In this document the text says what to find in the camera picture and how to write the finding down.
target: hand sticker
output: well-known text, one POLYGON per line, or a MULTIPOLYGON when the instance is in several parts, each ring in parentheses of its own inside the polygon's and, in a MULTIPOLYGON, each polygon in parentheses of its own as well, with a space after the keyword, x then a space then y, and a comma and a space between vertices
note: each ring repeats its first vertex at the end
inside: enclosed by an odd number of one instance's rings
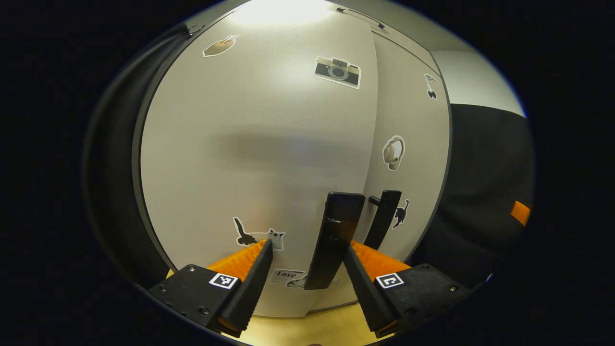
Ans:
POLYGON ((241 36, 239 35, 229 35, 220 41, 214 42, 211 46, 207 47, 203 50, 203 58, 214 57, 216 55, 220 55, 227 50, 229 50, 232 46, 235 45, 236 39, 241 36))

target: camera sticker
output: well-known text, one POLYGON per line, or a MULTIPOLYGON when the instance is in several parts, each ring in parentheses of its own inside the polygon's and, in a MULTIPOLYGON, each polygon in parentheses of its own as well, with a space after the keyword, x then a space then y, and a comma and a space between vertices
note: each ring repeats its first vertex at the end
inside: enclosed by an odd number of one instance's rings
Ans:
POLYGON ((435 78, 433 78, 431 75, 429 74, 425 74, 425 82, 427 82, 427 95, 429 96, 430 99, 435 100, 437 99, 437 95, 435 94, 435 91, 433 90, 433 88, 431 87, 431 85, 435 85, 436 87, 438 86, 438 81, 435 80, 435 78))
POLYGON ((241 34, 229 35, 229 36, 225 37, 224 39, 221 39, 220 41, 216 41, 216 42, 212 43, 211 46, 209 46, 209 47, 205 48, 205 50, 203 50, 203 58, 215 57, 216 55, 220 55, 220 54, 226 52, 232 46, 235 46, 235 43, 237 42, 237 38, 239 36, 241 36, 241 34))
POLYGON ((270 284, 281 284, 286 281, 299 278, 301 275, 305 274, 302 270, 288 270, 288 269, 276 269, 271 273, 269 277, 270 284))
POLYGON ((361 69, 338 58, 318 57, 314 77, 358 90, 361 83, 361 69))
POLYGON ((271 243, 273 245, 273 251, 283 251, 284 250, 284 240, 283 237, 286 232, 276 232, 273 228, 270 228, 267 232, 252 232, 247 233, 244 230, 244 225, 239 220, 238 217, 233 217, 233 221, 235 221, 235 230, 239 234, 239 237, 236 239, 237 244, 241 246, 251 246, 252 244, 256 244, 261 240, 271 239, 271 243))
POLYGON ((406 145, 401 136, 395 135, 389 139, 383 148, 383 161, 389 171, 394 172, 402 163, 406 145))

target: black fabric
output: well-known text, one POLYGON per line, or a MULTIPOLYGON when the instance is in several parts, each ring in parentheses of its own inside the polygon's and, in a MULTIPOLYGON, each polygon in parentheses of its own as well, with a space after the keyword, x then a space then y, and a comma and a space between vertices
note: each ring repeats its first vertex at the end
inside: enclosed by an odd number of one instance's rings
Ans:
POLYGON ((453 139, 442 199, 411 258, 467 287, 484 281, 518 239, 510 215, 531 207, 534 155, 527 119, 504 110, 451 105, 453 139))

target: wooden floor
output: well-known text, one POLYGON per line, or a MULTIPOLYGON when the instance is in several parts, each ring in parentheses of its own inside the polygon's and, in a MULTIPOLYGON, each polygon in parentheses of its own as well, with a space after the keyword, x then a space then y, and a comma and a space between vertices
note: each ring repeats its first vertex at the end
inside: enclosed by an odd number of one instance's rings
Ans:
POLYGON ((347 305, 303 318, 252 316, 248 329, 240 338, 253 346, 363 346, 377 340, 367 327, 359 304, 347 305))

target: bird sticker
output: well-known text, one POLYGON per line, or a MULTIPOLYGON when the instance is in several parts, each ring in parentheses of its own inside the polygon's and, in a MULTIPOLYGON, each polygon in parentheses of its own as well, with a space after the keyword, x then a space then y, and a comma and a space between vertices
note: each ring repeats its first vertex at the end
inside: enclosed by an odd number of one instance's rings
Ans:
POLYGON ((438 81, 435 80, 435 78, 433 78, 431 75, 429 74, 425 74, 425 82, 427 82, 427 95, 429 96, 430 99, 435 100, 437 99, 437 95, 435 94, 435 91, 433 90, 433 88, 431 87, 431 85, 438 85, 438 81))

